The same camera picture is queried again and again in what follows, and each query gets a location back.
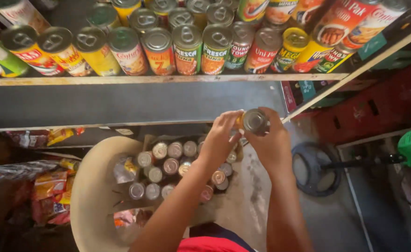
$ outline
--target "uni pak can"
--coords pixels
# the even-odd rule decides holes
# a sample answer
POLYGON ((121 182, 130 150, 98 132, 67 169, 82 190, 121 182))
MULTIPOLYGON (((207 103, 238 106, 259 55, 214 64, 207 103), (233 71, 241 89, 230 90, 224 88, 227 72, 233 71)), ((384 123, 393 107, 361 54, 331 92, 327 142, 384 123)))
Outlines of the uni pak can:
POLYGON ((255 29, 242 21, 237 21, 231 27, 233 34, 232 47, 224 66, 228 69, 239 69, 244 65, 248 56, 252 41, 254 40, 255 29))
POLYGON ((156 28, 159 25, 159 19, 152 10, 138 8, 131 14, 129 25, 139 34, 143 34, 151 28, 156 28))
POLYGON ((201 70, 201 31, 195 25, 181 25, 172 35, 177 71, 182 75, 197 74, 201 70))
POLYGON ((121 26, 117 10, 107 3, 94 4, 87 11, 86 19, 91 26, 101 29, 106 35, 121 26))
POLYGON ((291 14, 292 20, 294 20, 299 27, 305 27, 323 2, 324 0, 299 0, 291 14))
POLYGON ((243 22, 259 23, 265 15, 269 0, 240 0, 237 15, 243 22))
POLYGON ((278 73, 287 71, 309 42, 307 33, 297 27, 288 28, 282 38, 283 46, 271 64, 271 69, 278 73))
POLYGON ((363 47, 371 38, 377 36, 404 14, 407 9, 409 9, 407 0, 384 0, 343 39, 344 46, 352 49, 363 47))
POLYGON ((209 25, 202 34, 204 49, 202 51, 201 69, 205 74, 220 74, 229 57, 233 35, 230 28, 222 25, 209 25))
POLYGON ((167 29, 152 28, 142 35, 149 65, 156 75, 172 75, 176 71, 173 39, 167 29))
POLYGON ((315 66, 315 69, 323 74, 330 73, 356 51, 357 49, 351 49, 346 47, 344 43, 339 43, 315 66))
POLYGON ((278 32, 270 28, 259 29, 249 50, 244 70, 250 74, 265 73, 281 45, 282 38, 278 32))
POLYGON ((187 9, 195 16, 195 25, 199 30, 203 31, 207 26, 206 11, 210 5, 209 0, 188 0, 187 9))
POLYGON ((168 14, 168 22, 171 31, 173 31, 177 26, 192 25, 195 22, 195 17, 186 8, 178 7, 168 14))
POLYGON ((82 28, 75 34, 73 45, 98 76, 120 73, 120 65, 107 45, 106 35, 99 28, 82 28))
POLYGON ((379 0, 337 0, 313 30, 316 42, 334 47, 377 7, 379 0))
POLYGON ((50 27, 29 0, 0 0, 0 14, 13 25, 29 25, 38 33, 50 27))
POLYGON ((87 76, 92 68, 72 45, 71 32, 63 27, 50 27, 37 38, 42 51, 50 55, 63 69, 72 76, 87 76))
POLYGON ((325 47, 316 42, 313 38, 310 38, 308 46, 299 54, 294 61, 292 69, 296 73, 307 73, 312 70, 322 58, 324 58, 333 47, 325 47))
POLYGON ((234 18, 234 13, 230 7, 219 3, 211 4, 206 11, 207 25, 220 24, 229 27, 234 18))
POLYGON ((270 0, 266 8, 265 20, 281 25, 288 21, 298 0, 270 0))
POLYGON ((168 14, 177 7, 176 0, 152 0, 148 9, 152 10, 159 18, 159 26, 169 28, 168 14))
POLYGON ((127 75, 142 75, 148 70, 137 33, 129 27, 113 29, 107 36, 113 56, 127 75))
POLYGON ((37 45, 36 30, 27 25, 12 26, 1 33, 0 40, 6 49, 45 76, 64 74, 64 69, 45 54, 37 45))
POLYGON ((112 6, 117 10, 121 24, 129 27, 128 19, 132 12, 142 7, 140 0, 112 0, 112 6))

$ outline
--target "person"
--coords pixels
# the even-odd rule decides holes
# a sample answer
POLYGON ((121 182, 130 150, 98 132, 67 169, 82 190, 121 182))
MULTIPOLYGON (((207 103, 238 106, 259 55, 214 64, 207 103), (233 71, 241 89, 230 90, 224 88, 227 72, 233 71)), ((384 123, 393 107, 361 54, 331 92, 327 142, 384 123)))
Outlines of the person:
POLYGON ((265 112, 270 121, 269 133, 265 136, 239 130, 229 140, 236 118, 243 111, 225 112, 215 119, 199 157, 146 223, 131 244, 130 252, 254 251, 234 232, 214 223, 192 227, 190 238, 182 239, 199 204, 201 192, 217 167, 225 162, 242 133, 257 152, 272 183, 266 250, 313 251, 292 171, 288 131, 277 112, 264 107, 259 109, 265 112))

